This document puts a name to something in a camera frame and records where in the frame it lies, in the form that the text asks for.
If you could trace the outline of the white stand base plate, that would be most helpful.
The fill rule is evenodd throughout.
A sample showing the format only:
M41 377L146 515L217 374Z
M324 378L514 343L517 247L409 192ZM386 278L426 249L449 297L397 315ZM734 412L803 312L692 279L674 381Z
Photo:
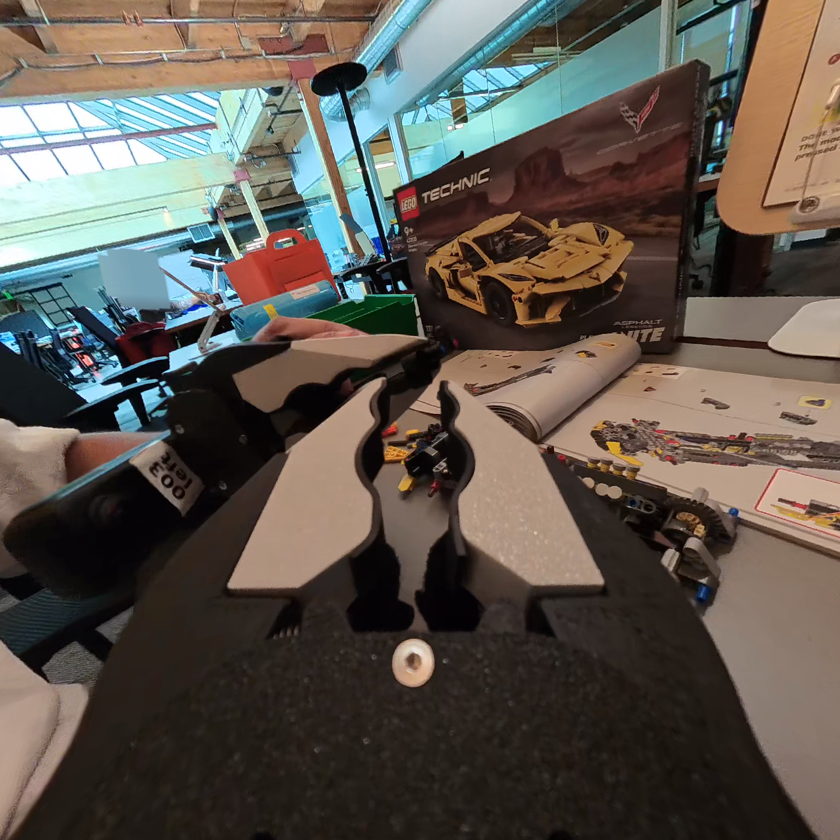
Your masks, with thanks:
M839 299L810 302L767 342L771 351L801 358L839 359Z

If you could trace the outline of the lego set box yellow car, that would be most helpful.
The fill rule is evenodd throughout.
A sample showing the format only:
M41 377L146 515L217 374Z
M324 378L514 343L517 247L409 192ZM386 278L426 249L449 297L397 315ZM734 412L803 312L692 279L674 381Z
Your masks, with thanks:
M398 188L427 331L462 350L621 333L669 353L709 80L689 60Z

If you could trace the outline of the person's left hand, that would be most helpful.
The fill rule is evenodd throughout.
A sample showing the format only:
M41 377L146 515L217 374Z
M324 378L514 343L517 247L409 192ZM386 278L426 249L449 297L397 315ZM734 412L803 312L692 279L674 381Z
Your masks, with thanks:
M276 340L317 340L366 335L366 332L337 322L315 318L277 317L269 320L252 340L267 343Z

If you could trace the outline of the orange tote bag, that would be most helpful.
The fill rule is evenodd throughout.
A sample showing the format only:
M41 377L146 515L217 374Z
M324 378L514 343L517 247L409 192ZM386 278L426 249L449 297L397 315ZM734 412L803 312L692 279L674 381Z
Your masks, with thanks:
M326 281L339 293L331 266L317 239L296 229L270 234L264 248L248 252L224 267L230 284L245 305Z

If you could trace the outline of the black disc floor lamp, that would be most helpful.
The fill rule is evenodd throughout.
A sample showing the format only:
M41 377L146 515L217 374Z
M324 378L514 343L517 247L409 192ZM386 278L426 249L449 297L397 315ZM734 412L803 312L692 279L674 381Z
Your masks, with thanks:
M367 75L368 70L363 64L355 61L342 62L317 73L311 80L311 89L320 98L338 96L341 101L343 115L348 124L353 148L359 162L364 189L369 199L374 224L382 245L383 258L386 263L389 263L392 261L392 253L383 225L383 213L376 202L377 193L373 186L370 167L355 126L350 105L350 93L365 82Z

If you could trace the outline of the lego instruction booklet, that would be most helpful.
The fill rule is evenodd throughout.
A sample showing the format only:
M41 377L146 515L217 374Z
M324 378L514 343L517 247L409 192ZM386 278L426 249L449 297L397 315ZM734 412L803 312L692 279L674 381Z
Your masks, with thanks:
M642 363L616 333L554 350L470 350L449 380L534 442L607 459L687 497L703 488L755 528L838 556L838 384Z

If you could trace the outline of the person's left forearm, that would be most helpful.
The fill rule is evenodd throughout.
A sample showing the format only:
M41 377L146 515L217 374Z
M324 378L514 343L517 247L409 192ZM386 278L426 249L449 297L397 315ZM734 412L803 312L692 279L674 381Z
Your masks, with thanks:
M21 511L130 450L152 434L21 427L1 421L1 531Z

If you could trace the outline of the pile of yellow Lego pieces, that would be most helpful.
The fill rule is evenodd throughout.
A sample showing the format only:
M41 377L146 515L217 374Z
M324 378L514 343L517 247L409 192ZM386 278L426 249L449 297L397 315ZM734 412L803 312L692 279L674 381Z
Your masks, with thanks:
M384 438L383 443L385 464L399 464L405 470L397 489L400 498L408 498L423 482L430 498L456 488L457 480L448 467L448 433L441 423L409 430L404 440Z

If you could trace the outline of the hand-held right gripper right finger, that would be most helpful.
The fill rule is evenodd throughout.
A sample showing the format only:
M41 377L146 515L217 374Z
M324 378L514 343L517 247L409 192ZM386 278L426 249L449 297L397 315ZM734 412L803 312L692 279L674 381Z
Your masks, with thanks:
M537 445L461 385L441 381L438 396L467 591L480 602L600 594L602 573Z

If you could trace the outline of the green plastic bin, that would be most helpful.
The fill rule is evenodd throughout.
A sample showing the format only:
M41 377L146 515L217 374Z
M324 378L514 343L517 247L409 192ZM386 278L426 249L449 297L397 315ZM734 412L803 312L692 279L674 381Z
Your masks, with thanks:
M309 316L310 320L338 323L372 335L404 334L415 338L421 335L417 318L416 299L409 293L368 295L360 300L342 301Z

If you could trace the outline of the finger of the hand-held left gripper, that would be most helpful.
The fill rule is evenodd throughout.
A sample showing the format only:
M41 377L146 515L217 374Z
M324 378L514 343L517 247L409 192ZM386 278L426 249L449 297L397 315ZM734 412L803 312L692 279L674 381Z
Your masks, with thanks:
M342 383L354 371L373 371L429 348L428 340L402 334L294 340L287 350L234 373L233 381L247 404L270 414L304 386Z

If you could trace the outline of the teal plastic container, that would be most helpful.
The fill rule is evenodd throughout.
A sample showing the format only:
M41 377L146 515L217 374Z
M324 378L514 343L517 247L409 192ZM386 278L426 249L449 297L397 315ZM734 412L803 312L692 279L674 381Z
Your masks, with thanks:
M321 280L239 307L232 311L230 318L238 340L247 341L252 340L270 320L313 317L341 301L336 287L328 280Z

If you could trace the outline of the silver ventilation duct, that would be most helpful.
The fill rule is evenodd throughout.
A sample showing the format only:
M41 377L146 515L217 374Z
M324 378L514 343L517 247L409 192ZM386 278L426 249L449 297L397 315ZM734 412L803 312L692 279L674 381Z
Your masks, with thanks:
M390 1L386 2L375 18L371 28L355 50L353 59L367 69L369 75L379 67L384 58L402 39L407 30L421 17L433 1ZM370 92L360 86L349 92L352 114L370 108ZM322 98L320 103L322 116L334 122L346 122L346 115L340 96Z

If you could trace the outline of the wooden board with instruction sheet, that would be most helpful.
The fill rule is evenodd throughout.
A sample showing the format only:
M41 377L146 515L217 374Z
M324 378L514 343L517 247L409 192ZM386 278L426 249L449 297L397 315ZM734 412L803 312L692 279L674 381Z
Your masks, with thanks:
M718 209L745 235L838 227L838 2L765 2Z

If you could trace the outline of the partly built lego chassis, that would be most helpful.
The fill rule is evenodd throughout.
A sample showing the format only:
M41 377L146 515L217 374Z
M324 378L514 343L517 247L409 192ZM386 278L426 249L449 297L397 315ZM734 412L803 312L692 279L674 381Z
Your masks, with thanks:
M542 455L565 465L614 518L659 553L670 576L690 590L697 608L705 611L718 593L720 552L737 536L739 511L725 509L699 487L688 497L639 476L640 466L621 460L580 459L551 444L538 444Z

